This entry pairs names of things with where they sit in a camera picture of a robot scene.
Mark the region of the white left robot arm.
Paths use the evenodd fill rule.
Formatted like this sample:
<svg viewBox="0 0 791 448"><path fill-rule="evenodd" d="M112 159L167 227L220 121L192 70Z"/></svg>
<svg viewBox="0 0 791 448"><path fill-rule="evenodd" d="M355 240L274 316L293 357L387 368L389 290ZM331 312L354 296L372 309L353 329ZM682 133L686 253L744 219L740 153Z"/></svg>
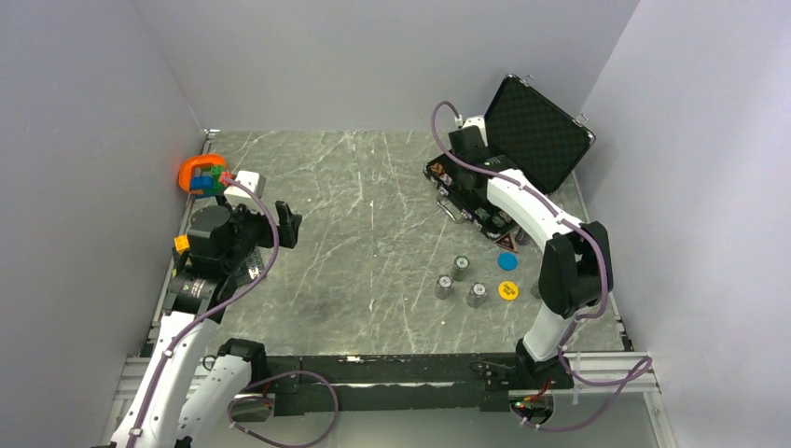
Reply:
<svg viewBox="0 0 791 448"><path fill-rule="evenodd" d="M248 260L260 248L278 251L298 242L302 217L283 201L275 210L272 227L267 213L221 200L195 213L187 233L176 238L174 274L151 359L108 446L194 447L239 389L254 392L266 384L270 369L264 344L229 339L218 349L207 379L193 396L187 393L225 310L272 266L261 263L250 274Z"/></svg>

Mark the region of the green poker chip stack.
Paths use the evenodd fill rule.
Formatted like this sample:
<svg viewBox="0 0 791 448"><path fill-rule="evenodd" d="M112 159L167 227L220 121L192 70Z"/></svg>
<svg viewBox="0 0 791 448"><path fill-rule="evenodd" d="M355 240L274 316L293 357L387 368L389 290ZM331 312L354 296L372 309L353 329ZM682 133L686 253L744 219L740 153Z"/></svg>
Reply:
<svg viewBox="0 0 791 448"><path fill-rule="evenodd" d="M451 266L451 278L458 282L468 277L470 261L466 256L457 256Z"/></svg>

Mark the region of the black poker chip case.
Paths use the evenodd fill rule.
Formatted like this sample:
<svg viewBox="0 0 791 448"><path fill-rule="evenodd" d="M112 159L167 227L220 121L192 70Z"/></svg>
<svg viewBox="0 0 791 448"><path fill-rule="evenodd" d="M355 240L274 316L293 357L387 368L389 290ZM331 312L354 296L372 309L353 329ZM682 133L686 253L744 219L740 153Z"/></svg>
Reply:
<svg viewBox="0 0 791 448"><path fill-rule="evenodd" d="M519 169L547 195L562 185L596 140L580 121L513 74L503 78L483 117L486 132L481 135L491 157L481 168ZM453 163L441 154L423 167L423 175L439 196L461 212L462 221L471 221L491 240L513 230L516 223L486 199L486 190L458 188L449 174Z"/></svg>

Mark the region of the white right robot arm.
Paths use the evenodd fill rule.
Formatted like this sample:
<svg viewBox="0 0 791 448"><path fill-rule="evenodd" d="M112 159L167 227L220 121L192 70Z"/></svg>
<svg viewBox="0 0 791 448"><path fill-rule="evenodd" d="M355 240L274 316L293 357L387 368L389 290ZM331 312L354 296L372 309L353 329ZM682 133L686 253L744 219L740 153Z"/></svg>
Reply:
<svg viewBox="0 0 791 448"><path fill-rule="evenodd" d="M470 185L484 192L491 205L508 215L542 252L538 293L541 308L520 341L524 356L514 364L524 386L540 386L550 376L550 360L583 321L606 311L613 286L609 236L598 221L584 222L563 211L540 192L506 156L494 156L478 126L450 133L446 155Z"/></svg>

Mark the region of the purple poker chip stack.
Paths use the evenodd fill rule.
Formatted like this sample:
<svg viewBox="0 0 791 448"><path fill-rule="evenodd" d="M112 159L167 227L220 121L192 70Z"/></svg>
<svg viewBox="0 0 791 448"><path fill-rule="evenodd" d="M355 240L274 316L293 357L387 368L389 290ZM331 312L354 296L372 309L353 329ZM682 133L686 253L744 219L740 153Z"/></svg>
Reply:
<svg viewBox="0 0 791 448"><path fill-rule="evenodd" d="M514 240L516 244L519 246L526 246L532 242L532 238L530 237L530 235L522 228L519 228L516 231L514 235Z"/></svg>

